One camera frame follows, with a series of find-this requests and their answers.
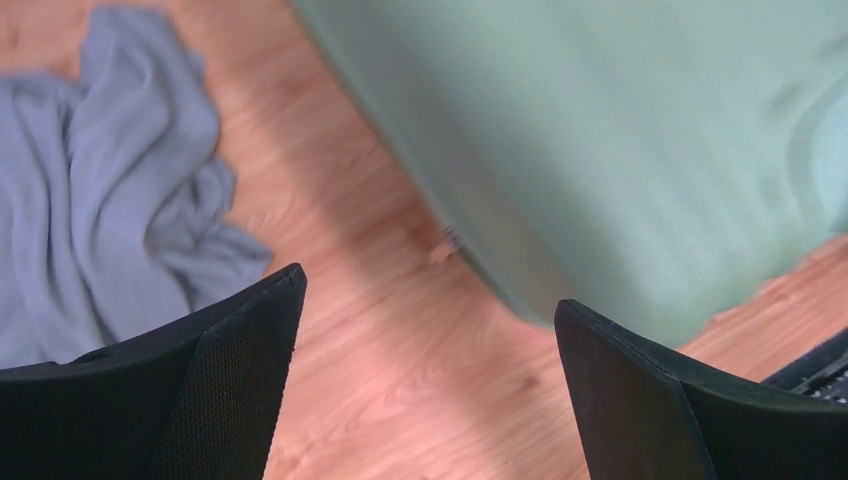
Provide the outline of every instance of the green fabric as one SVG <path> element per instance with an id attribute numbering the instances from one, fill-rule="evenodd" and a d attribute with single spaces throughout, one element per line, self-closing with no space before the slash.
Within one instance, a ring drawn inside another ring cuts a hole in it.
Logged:
<path id="1" fill-rule="evenodd" d="M 298 3 L 525 319 L 676 346 L 848 226 L 846 2 Z"/>

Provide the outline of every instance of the crumpled gray cloth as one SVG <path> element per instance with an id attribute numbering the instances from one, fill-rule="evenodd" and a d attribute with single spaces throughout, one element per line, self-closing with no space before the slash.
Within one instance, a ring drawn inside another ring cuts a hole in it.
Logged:
<path id="1" fill-rule="evenodd" d="M 222 300 L 270 253 L 222 223 L 234 177 L 200 58 L 101 7 L 79 83 L 0 78 L 0 368 L 67 362 Z"/>

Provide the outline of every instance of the gray blanket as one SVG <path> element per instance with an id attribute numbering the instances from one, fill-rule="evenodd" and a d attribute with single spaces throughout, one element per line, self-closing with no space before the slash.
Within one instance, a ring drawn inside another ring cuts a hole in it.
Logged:
<path id="1" fill-rule="evenodd" d="M 97 8 L 79 83 L 0 78 L 0 368 L 67 362 L 259 280 L 269 252 L 221 221 L 202 62 L 167 19 Z"/>

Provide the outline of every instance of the mint green cloth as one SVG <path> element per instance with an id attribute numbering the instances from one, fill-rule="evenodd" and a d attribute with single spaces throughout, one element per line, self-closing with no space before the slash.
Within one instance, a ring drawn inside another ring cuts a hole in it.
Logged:
<path id="1" fill-rule="evenodd" d="M 297 3 L 530 321 L 676 346 L 848 227 L 848 2 Z"/>

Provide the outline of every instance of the wooden floor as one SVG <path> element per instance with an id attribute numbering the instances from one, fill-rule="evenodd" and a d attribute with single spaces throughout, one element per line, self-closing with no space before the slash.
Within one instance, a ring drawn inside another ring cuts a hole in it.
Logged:
<path id="1" fill-rule="evenodd" d="M 0 0 L 0 68 L 73 75 L 90 0 Z M 231 218 L 309 292 L 267 478 L 588 478 L 550 332 L 458 259 L 283 0 L 162 0 L 208 62 Z M 717 319 L 685 352 L 761 379 L 848 325 L 848 241 Z"/>

